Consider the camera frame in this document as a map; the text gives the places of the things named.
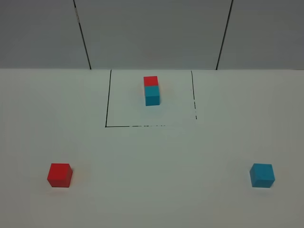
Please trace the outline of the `blue template block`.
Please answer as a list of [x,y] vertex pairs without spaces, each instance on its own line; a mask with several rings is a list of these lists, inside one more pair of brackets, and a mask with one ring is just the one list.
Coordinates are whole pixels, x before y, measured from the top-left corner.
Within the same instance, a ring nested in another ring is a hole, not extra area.
[[145,105],[153,106],[160,104],[160,90],[159,86],[145,86],[144,87],[145,94]]

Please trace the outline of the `red template block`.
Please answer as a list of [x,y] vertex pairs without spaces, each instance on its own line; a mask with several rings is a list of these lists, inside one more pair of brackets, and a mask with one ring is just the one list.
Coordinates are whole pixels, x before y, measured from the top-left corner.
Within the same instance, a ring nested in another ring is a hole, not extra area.
[[145,76],[143,78],[144,86],[158,86],[158,77],[157,76]]

